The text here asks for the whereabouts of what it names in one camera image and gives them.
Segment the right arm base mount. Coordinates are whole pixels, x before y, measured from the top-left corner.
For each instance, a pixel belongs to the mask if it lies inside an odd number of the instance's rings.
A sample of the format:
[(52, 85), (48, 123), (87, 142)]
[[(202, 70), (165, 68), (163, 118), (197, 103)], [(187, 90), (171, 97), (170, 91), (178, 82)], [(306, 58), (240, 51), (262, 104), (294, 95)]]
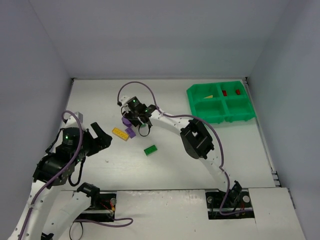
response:
[(231, 215), (222, 215), (220, 213), (220, 206), (224, 196), (225, 193), (220, 190), (209, 190), (205, 192), (205, 203), (209, 220), (240, 220), (255, 218), (248, 189), (243, 189), (235, 201), (231, 201), (229, 197), (225, 200), (221, 211), (225, 214), (232, 213)]

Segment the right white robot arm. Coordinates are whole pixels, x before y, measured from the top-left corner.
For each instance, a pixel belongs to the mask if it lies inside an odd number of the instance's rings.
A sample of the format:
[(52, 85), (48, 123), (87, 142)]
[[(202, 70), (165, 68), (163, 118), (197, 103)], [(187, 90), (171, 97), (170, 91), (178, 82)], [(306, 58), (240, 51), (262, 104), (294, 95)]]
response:
[(200, 160), (207, 168), (226, 200), (236, 201), (242, 187), (224, 169), (224, 151), (221, 140), (213, 127), (199, 117), (188, 114), (172, 115), (156, 104), (141, 103), (136, 96), (122, 96), (117, 100), (121, 114), (135, 127), (146, 124), (148, 128), (160, 127), (180, 136), (186, 153)]

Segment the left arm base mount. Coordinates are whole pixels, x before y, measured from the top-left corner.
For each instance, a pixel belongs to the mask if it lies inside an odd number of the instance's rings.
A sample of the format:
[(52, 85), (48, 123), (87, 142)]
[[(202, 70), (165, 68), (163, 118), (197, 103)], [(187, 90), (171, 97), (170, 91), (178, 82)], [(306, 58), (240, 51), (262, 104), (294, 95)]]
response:
[(76, 220), (113, 223), (117, 204), (116, 192), (102, 192), (94, 205), (84, 210)]

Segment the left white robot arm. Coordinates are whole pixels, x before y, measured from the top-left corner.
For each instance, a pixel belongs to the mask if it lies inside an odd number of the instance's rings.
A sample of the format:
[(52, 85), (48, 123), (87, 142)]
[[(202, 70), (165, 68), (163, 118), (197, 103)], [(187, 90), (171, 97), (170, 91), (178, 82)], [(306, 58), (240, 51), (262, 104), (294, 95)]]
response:
[(61, 145), (37, 164), (29, 199), (9, 239), (58, 240), (83, 211), (96, 205), (100, 199), (100, 189), (84, 182), (55, 217), (48, 218), (53, 203), (71, 178), (76, 165), (111, 145), (112, 137), (97, 122), (92, 123), (91, 127), (96, 138), (82, 126), (66, 124), (62, 130)]

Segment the purple rounded lego brick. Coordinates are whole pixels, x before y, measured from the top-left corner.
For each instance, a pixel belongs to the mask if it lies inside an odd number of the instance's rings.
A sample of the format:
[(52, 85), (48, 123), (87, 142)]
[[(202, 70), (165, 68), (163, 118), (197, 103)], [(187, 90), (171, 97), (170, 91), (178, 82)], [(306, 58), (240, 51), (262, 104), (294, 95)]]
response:
[(125, 117), (122, 117), (121, 121), (127, 128), (130, 128), (132, 126), (132, 123)]

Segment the red two-by-four lego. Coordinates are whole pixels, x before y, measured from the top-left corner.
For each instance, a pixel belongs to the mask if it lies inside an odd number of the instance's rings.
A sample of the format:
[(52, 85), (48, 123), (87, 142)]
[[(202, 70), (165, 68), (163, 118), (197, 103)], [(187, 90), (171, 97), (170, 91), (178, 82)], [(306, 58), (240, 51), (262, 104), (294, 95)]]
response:
[(227, 97), (227, 96), (228, 96), (228, 94), (227, 94), (227, 91), (226, 91), (226, 90), (222, 90), (222, 94), (223, 94), (223, 96), (224, 96), (224, 97)]

